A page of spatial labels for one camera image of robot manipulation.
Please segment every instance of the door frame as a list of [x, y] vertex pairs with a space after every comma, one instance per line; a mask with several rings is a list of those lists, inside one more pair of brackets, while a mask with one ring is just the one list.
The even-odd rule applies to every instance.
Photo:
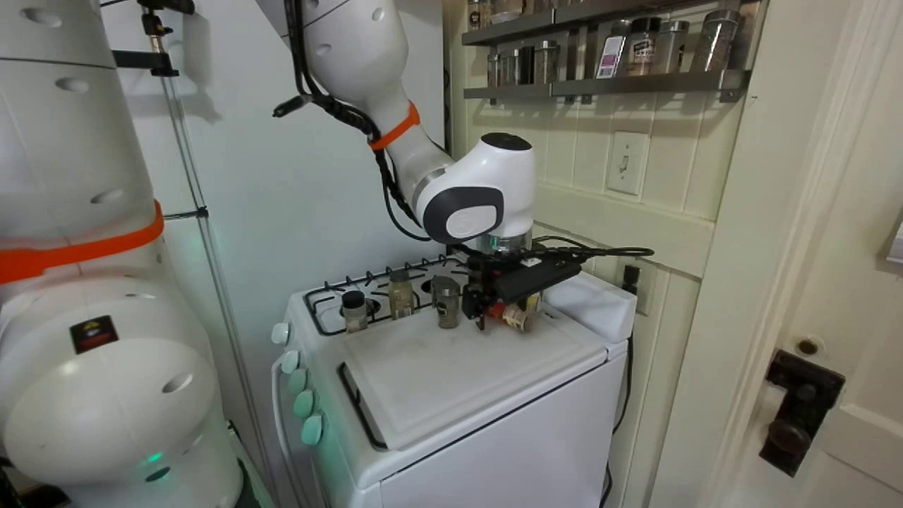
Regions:
[[720, 504], [729, 493], [899, 15], [899, 0], [770, 0], [651, 508]]

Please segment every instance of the wall shelf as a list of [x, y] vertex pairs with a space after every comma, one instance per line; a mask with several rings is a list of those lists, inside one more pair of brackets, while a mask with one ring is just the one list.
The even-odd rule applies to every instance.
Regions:
[[579, 22], [596, 22], [609, 18], [637, 18], [654, 12], [678, 12], [691, 6], [705, 6], [720, 0], [592, 0], [581, 6], [562, 6], [544, 15], [523, 15], [510, 22], [485, 26], [462, 33], [465, 44], [496, 44], [507, 39], [524, 39], [544, 32], [562, 32]]
[[664, 76], [616, 76], [554, 85], [517, 88], [469, 88], [465, 100], [557, 100], [557, 95], [600, 95], [600, 94], [720, 94], [723, 101], [737, 101], [747, 88], [747, 71], [720, 73], [664, 73]]

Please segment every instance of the black door latch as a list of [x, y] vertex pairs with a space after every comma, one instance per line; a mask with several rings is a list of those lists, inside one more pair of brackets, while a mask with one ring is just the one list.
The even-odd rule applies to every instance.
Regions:
[[825, 414], [835, 407], [844, 375], [780, 349], [767, 368], [767, 380], [784, 386], [784, 403], [767, 425], [761, 461], [796, 476]]

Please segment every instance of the jar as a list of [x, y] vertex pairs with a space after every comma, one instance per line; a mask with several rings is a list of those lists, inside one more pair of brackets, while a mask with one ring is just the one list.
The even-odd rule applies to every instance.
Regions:
[[761, 37], [764, 4], [761, 0], [743, 0], [737, 15], [740, 15], [740, 29], [737, 29], [729, 68], [751, 71], [756, 63], [756, 44]]
[[534, 85], [559, 83], [559, 43], [541, 39], [534, 63]]
[[660, 19], [657, 18], [637, 18], [629, 22], [626, 32], [626, 76], [647, 76], [651, 73], [651, 63], [654, 63], [654, 39], [660, 32]]
[[451, 276], [431, 276], [431, 304], [444, 330], [461, 321], [461, 284]]
[[671, 19], [660, 32], [654, 43], [654, 64], [651, 73], [679, 73], [682, 56], [686, 56], [686, 37], [689, 37], [689, 22]]
[[554, 0], [531, 0], [531, 15], [544, 15], [544, 12], [554, 12]]
[[362, 290], [341, 294], [341, 315], [348, 332], [363, 330], [369, 321], [368, 296]]
[[485, 83], [489, 88], [507, 88], [510, 71], [506, 68], [506, 56], [499, 50], [490, 50], [485, 59]]
[[730, 63], [730, 47], [740, 32], [740, 15], [737, 12], [712, 12], [702, 19], [699, 47], [695, 56], [698, 73], [716, 73], [726, 71]]
[[471, 22], [471, 29], [480, 29], [480, 26], [489, 22], [485, 4], [489, 0], [469, 0], [469, 22]]
[[510, 50], [510, 85], [534, 85], [535, 50], [523, 44]]
[[597, 64], [596, 64], [596, 80], [613, 80], [617, 76], [620, 59], [624, 59], [624, 44], [626, 44], [626, 26], [616, 22], [600, 43], [597, 50]]
[[489, 4], [490, 22], [510, 22], [524, 15], [524, 0], [490, 0]]
[[389, 313], [393, 320], [408, 315], [414, 311], [414, 287], [407, 270], [389, 273]]

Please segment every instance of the label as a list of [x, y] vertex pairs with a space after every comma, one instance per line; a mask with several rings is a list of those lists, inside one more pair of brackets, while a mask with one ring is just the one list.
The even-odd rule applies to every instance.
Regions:
[[624, 37], [605, 39], [605, 47], [600, 47], [600, 56], [597, 56], [597, 68], [596, 68], [596, 80], [617, 76], [620, 54], [624, 54]]
[[651, 39], [631, 39], [626, 50], [626, 63], [648, 64], [651, 63]]
[[109, 315], [95, 315], [70, 328], [75, 354], [88, 354], [105, 344], [118, 341], [115, 324]]

